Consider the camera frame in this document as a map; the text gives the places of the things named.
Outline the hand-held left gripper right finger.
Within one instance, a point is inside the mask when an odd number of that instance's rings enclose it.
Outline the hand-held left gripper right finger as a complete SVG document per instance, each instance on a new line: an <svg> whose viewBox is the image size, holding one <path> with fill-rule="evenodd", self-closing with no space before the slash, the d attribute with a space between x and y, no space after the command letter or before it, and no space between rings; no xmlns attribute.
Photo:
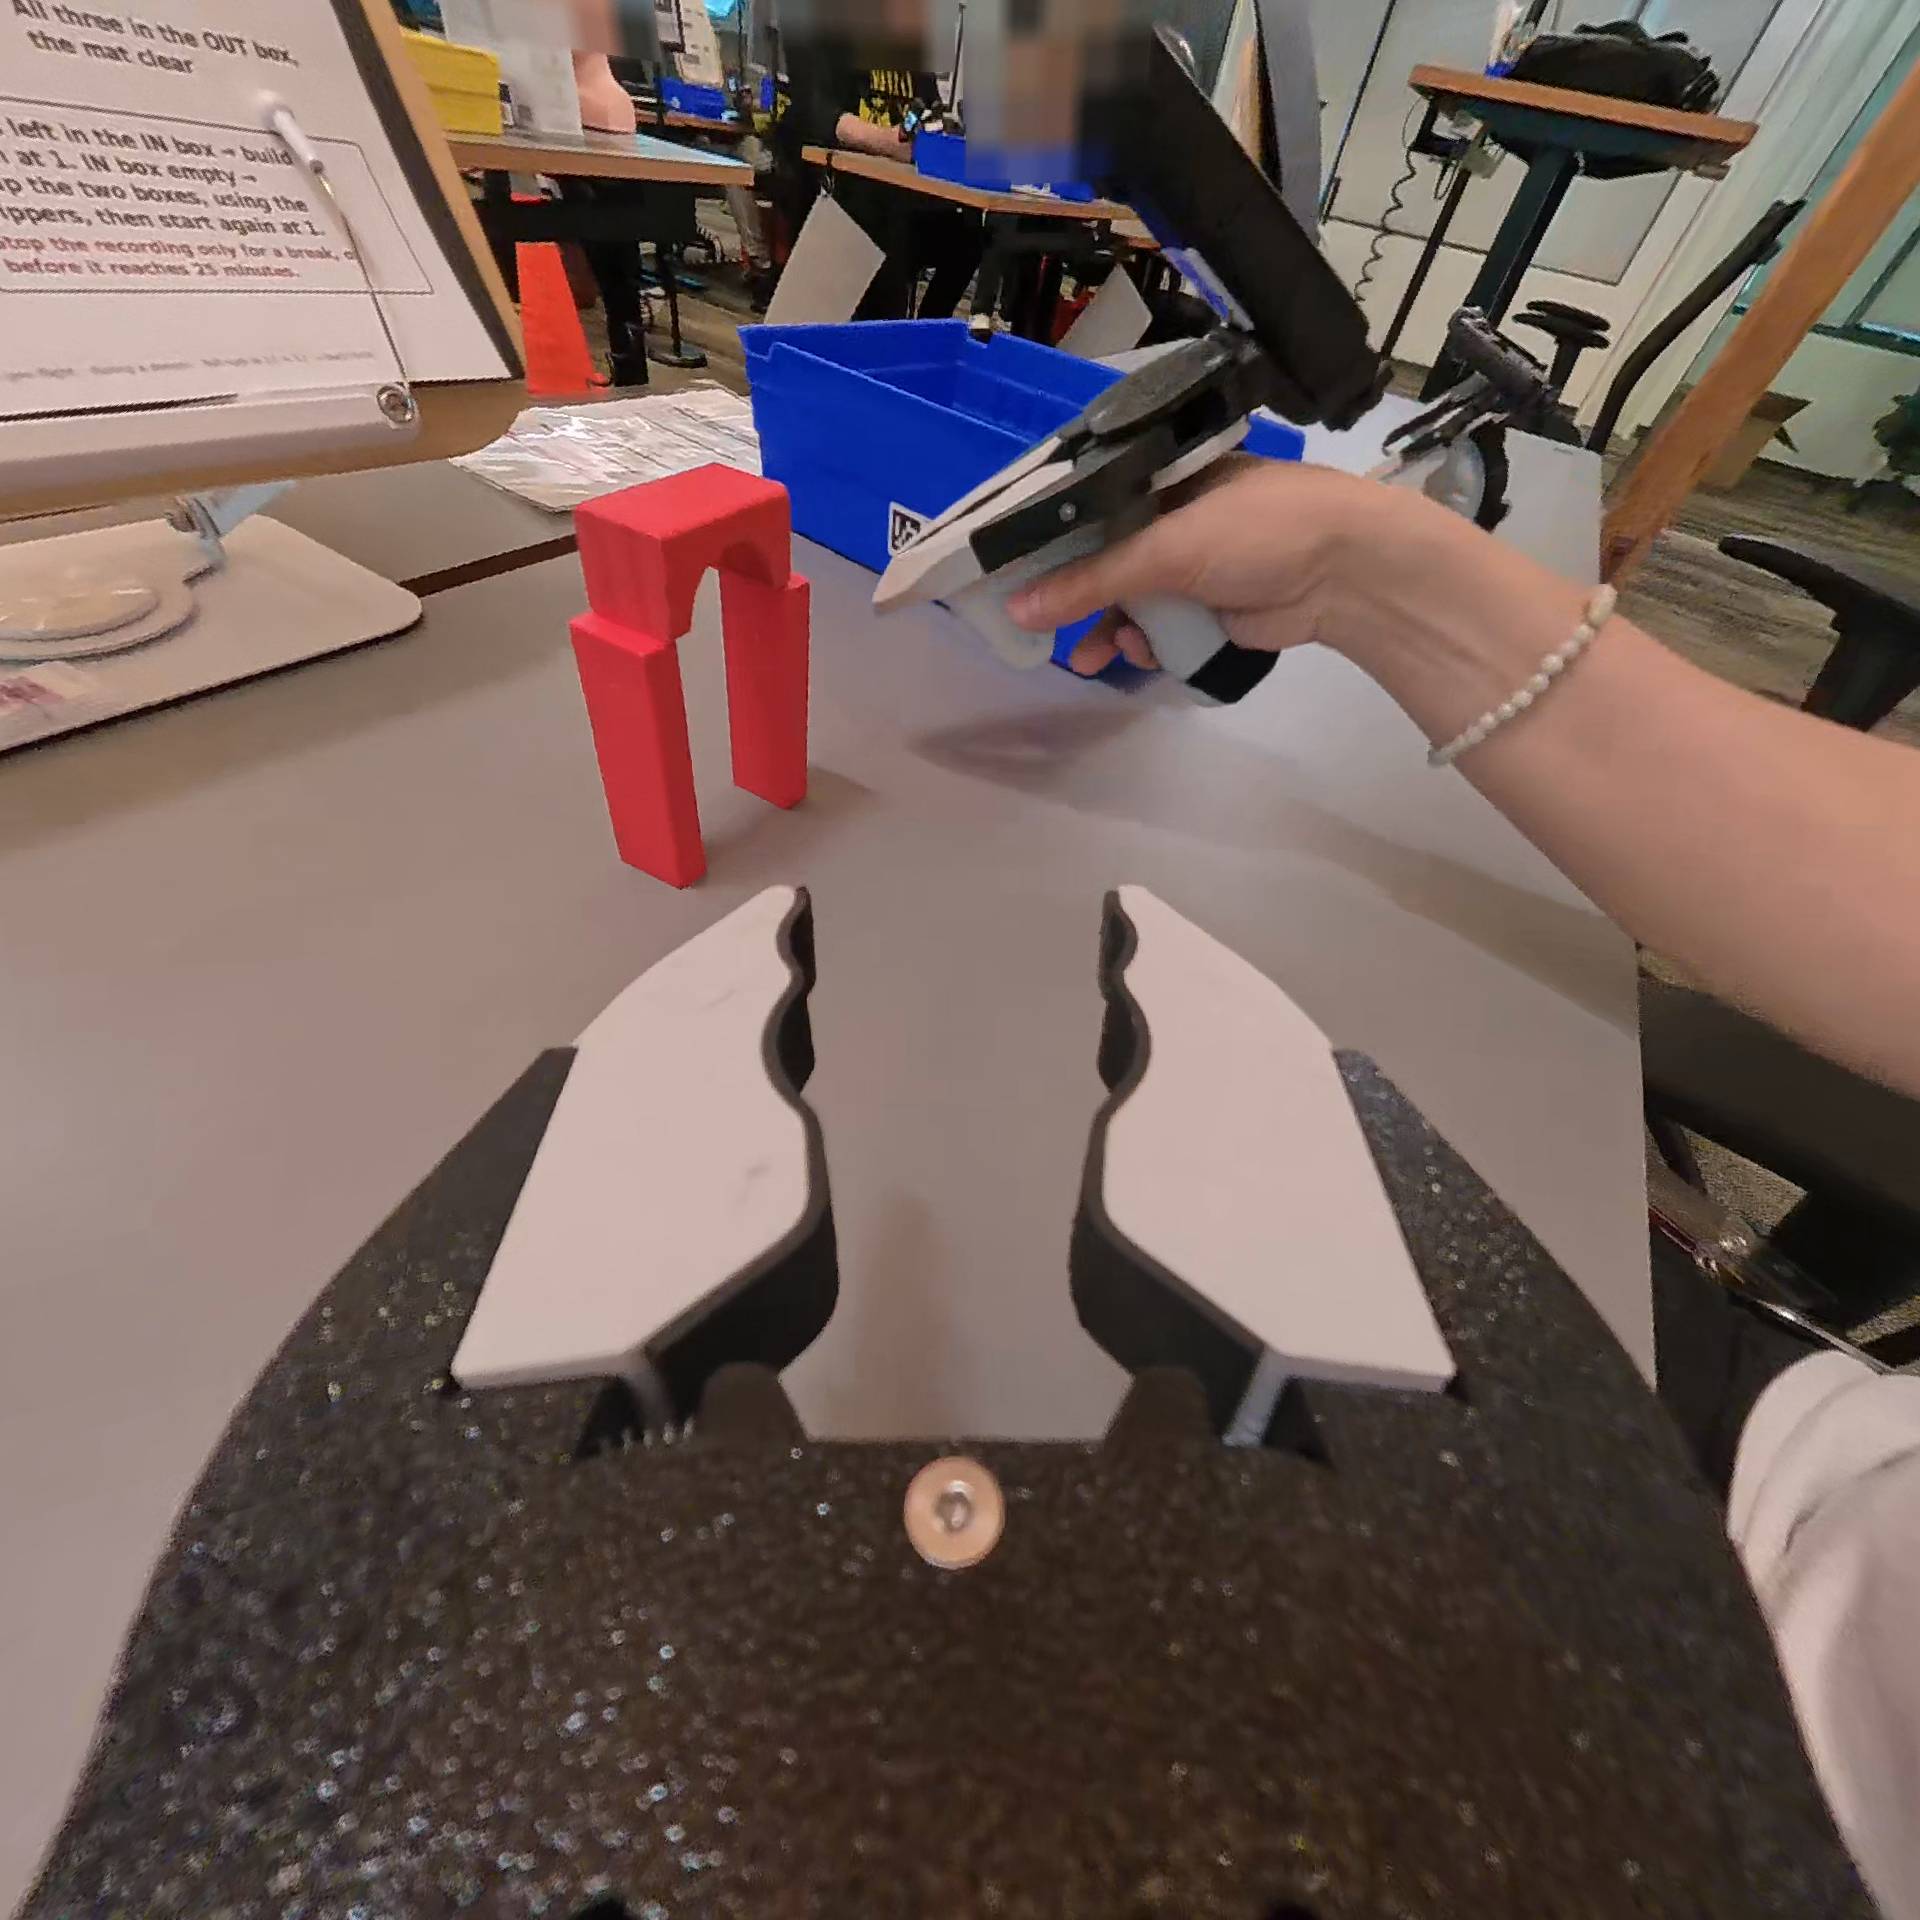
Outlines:
<svg viewBox="0 0 1920 1920"><path fill-rule="evenodd" d="M1094 1109L1069 1239L1081 1327L1198 1382L1229 1447L1292 1389L1446 1395L1456 1359L1329 1036L1142 885L1101 905Z"/></svg>

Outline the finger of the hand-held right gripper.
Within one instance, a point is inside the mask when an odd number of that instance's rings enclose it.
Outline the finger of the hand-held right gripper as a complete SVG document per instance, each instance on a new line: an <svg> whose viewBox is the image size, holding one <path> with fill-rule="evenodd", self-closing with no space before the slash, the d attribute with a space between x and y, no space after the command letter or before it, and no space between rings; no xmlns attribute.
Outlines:
<svg viewBox="0 0 1920 1920"><path fill-rule="evenodd" d="M1166 422L1101 438L1062 425L922 527L886 564L875 611L954 606L985 583L1025 584L1145 526L1161 493L1205 472L1249 435L1240 417L1198 440Z"/></svg>
<svg viewBox="0 0 1920 1920"><path fill-rule="evenodd" d="M1257 409L1257 340L1245 332L1212 332L1170 343L1158 356L1122 375L1053 432L1062 449L1166 440L1177 449L1243 437Z"/></svg>

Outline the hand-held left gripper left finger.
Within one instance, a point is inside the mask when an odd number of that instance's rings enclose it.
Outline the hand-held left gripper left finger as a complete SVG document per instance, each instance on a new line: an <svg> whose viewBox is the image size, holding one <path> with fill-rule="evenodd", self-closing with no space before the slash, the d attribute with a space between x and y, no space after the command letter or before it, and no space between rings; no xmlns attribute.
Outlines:
<svg viewBox="0 0 1920 1920"><path fill-rule="evenodd" d="M714 1375L780 1373L828 1327L813 981L809 891L773 885L590 1022L452 1355L460 1387L621 1382L643 1419L690 1419Z"/></svg>

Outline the red pillar block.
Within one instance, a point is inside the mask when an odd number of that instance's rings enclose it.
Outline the red pillar block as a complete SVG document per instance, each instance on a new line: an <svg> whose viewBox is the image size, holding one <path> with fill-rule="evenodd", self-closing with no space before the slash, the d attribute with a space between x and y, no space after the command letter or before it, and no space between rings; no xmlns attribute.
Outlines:
<svg viewBox="0 0 1920 1920"><path fill-rule="evenodd" d="M674 639L605 614L569 622L616 851L689 888L707 875L681 656Z"/></svg>
<svg viewBox="0 0 1920 1920"><path fill-rule="evenodd" d="M809 781L809 583L717 575L734 783L780 809Z"/></svg>

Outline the red arch block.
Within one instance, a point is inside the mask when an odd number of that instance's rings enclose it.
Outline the red arch block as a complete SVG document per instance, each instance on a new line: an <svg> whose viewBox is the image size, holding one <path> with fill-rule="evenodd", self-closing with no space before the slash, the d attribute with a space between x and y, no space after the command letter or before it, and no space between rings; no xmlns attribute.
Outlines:
<svg viewBox="0 0 1920 1920"><path fill-rule="evenodd" d="M780 483L725 463L585 501L573 535L590 613L645 639L681 639L707 573L787 584L790 520Z"/></svg>

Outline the person's right forearm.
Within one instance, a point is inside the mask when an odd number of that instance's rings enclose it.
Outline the person's right forearm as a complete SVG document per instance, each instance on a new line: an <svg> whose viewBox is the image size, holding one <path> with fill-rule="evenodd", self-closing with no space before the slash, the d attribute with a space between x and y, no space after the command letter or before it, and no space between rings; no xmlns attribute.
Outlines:
<svg viewBox="0 0 1920 1920"><path fill-rule="evenodd" d="M1916 1094L1916 749L1706 673L1596 592L1444 749L1636 942Z"/></svg>

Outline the person's right hand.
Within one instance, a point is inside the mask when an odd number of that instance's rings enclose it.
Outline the person's right hand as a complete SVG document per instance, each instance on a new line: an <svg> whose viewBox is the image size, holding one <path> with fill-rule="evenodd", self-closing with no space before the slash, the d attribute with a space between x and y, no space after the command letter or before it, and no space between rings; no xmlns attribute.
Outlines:
<svg viewBox="0 0 1920 1920"><path fill-rule="evenodd" d="M1158 657L1122 613L1192 600L1242 648L1320 641L1444 748L1586 628L1578 588L1409 486L1307 463L1234 462L1145 527L1011 597L1033 633L1101 614L1086 664Z"/></svg>

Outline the blue plastic bin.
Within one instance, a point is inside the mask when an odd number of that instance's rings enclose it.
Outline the blue plastic bin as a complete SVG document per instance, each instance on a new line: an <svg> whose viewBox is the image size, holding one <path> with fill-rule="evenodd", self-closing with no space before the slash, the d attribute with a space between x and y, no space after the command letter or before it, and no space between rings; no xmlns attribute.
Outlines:
<svg viewBox="0 0 1920 1920"><path fill-rule="evenodd" d="M800 535L875 569L1122 375L965 319L741 333L761 472Z"/></svg>

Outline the black and white wheeled device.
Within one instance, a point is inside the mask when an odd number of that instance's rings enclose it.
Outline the black and white wheeled device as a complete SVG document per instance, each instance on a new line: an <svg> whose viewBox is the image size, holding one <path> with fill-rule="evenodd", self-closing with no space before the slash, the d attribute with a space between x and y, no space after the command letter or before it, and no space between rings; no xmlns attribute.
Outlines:
<svg viewBox="0 0 1920 1920"><path fill-rule="evenodd" d="M1386 485L1418 486L1454 515L1496 533L1509 517L1507 437L1576 445L1578 422L1564 388L1589 332L1558 319L1520 316L1520 325L1555 335L1552 361L1509 340L1476 305L1446 325L1446 356L1464 375L1414 417L1382 438L1382 459L1366 472Z"/></svg>

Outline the wood-edged office desk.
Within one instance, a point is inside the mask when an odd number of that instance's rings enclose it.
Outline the wood-edged office desk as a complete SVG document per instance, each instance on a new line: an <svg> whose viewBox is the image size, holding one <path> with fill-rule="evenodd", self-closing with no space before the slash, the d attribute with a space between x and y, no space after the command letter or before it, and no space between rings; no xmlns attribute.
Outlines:
<svg viewBox="0 0 1920 1920"><path fill-rule="evenodd" d="M804 148L804 163L837 177L865 176L929 199L977 207L985 252L954 316L985 318L1040 345L1056 345L1112 280L1129 280L1136 300L1169 285L1158 244L1129 207L1104 199L1061 199L1038 190L992 190L925 176L865 153ZM776 313L800 319L852 319L883 252L844 213L829 185L818 190L788 267L796 294Z"/></svg>
<svg viewBox="0 0 1920 1920"><path fill-rule="evenodd" d="M509 289L518 289L517 244L582 249L609 318L609 365L618 388L649 384L652 364L701 367L681 343L676 259L699 237L697 193L753 188L745 159L693 150L657 134L506 133L451 134L464 174L482 177L476 216ZM641 249L659 254L670 345L649 348L641 313Z"/></svg>

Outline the standing desk with black legs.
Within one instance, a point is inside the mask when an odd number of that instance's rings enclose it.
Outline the standing desk with black legs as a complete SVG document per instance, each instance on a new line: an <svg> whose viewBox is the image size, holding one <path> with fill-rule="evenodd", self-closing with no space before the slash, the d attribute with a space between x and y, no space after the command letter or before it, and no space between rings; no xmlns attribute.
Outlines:
<svg viewBox="0 0 1920 1920"><path fill-rule="evenodd" d="M1722 176L1760 126L1616 95L1418 63L1409 85L1444 117L1472 119L1525 159L1523 185L1496 232L1465 305L1497 328L1578 176L1598 159L1636 159L1658 174Z"/></svg>

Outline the clear plastic bag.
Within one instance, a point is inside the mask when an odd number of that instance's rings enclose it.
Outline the clear plastic bag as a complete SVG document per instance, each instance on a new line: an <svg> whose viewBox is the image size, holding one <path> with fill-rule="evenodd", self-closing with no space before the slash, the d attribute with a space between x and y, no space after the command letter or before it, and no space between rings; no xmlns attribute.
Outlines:
<svg viewBox="0 0 1920 1920"><path fill-rule="evenodd" d="M629 399L528 407L494 443L452 463L524 505L563 517L587 501L720 463L761 476L747 397L714 384Z"/></svg>

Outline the black bag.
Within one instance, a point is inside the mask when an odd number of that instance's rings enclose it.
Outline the black bag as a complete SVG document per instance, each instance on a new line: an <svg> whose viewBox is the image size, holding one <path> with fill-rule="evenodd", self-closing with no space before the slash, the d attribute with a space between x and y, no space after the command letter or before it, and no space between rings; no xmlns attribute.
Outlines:
<svg viewBox="0 0 1920 1920"><path fill-rule="evenodd" d="M1541 32L1500 67L1500 77L1669 111L1715 113L1722 99L1720 72L1688 35L1656 35L1632 19Z"/></svg>

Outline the orange traffic cone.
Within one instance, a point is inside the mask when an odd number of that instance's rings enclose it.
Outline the orange traffic cone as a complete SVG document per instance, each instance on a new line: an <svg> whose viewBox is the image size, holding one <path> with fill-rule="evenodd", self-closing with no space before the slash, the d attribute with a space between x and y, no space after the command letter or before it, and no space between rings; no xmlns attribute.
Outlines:
<svg viewBox="0 0 1920 1920"><path fill-rule="evenodd" d="M517 243L518 328L531 399L585 399L609 388L582 323L597 287L573 243Z"/></svg>

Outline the wooden document board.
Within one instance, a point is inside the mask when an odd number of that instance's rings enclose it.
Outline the wooden document board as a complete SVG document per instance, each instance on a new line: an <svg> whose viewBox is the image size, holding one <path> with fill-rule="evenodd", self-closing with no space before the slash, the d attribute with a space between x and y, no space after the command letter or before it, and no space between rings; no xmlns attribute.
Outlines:
<svg viewBox="0 0 1920 1920"><path fill-rule="evenodd" d="M418 77L421 108L429 109ZM441 131L448 165L454 165ZM485 239L482 261L518 348L518 375L494 381L392 380L372 388L286 390L227 399L164 401L68 416L4 417L3 502L8 518L75 512L132 496L188 493L321 472L418 463L481 447L524 399L518 325L466 183L461 213Z"/></svg>

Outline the wooden beam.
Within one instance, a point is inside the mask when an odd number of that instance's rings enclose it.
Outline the wooden beam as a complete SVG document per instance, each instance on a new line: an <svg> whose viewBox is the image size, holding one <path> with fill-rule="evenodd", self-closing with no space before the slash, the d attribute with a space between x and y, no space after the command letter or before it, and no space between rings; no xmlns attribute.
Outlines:
<svg viewBox="0 0 1920 1920"><path fill-rule="evenodd" d="M1674 520L1722 447L1859 272L1918 185L1918 71L1910 69L1813 206L1728 343L1632 472L1609 493L1600 580L1621 584Z"/></svg>

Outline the white stand base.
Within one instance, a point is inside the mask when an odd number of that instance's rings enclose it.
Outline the white stand base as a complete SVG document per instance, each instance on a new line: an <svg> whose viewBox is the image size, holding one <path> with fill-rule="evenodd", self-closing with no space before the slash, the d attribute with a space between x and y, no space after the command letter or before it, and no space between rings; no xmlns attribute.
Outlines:
<svg viewBox="0 0 1920 1920"><path fill-rule="evenodd" d="M3 755L411 630L418 593L269 517L286 488L10 520Z"/></svg>

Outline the yellow plastic bin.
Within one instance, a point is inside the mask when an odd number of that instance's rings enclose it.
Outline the yellow plastic bin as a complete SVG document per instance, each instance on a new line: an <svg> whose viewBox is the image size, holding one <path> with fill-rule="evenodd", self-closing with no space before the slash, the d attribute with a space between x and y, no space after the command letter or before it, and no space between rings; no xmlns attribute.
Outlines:
<svg viewBox="0 0 1920 1920"><path fill-rule="evenodd" d="M401 29L408 57L413 61L441 131L451 137L501 137L506 108L501 103L501 63L482 45Z"/></svg>

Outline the person's white clothing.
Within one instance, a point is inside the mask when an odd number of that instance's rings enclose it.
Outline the person's white clothing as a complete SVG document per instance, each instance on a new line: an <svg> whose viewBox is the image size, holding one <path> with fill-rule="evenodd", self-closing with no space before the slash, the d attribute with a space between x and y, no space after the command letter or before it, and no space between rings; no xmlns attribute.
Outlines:
<svg viewBox="0 0 1920 1920"><path fill-rule="evenodd" d="M1822 1350L1744 1419L1725 1526L1838 1833L1918 1915L1918 1380Z"/></svg>

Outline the printed instruction sheet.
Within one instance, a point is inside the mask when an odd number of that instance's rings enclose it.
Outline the printed instruction sheet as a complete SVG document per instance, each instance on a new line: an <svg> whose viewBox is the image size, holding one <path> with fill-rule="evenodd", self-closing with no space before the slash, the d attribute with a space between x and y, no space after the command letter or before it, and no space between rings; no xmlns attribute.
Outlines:
<svg viewBox="0 0 1920 1920"><path fill-rule="evenodd" d="M4 4L4 417L517 376L461 204L372 4Z"/></svg>

